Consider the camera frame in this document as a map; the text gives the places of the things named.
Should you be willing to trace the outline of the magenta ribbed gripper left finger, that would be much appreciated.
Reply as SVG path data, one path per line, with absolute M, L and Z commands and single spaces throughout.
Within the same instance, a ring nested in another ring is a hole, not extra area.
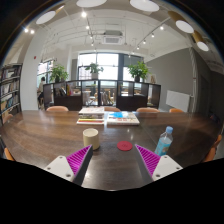
M 81 186 L 92 155 L 92 146 L 88 145 L 67 157 L 59 155 L 45 170 Z

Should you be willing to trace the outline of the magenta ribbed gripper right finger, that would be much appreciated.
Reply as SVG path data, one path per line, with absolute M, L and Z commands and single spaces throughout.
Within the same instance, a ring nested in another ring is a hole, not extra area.
M 182 169 L 168 155 L 159 156 L 140 145 L 135 145 L 135 156 L 144 182 L 154 182 Z

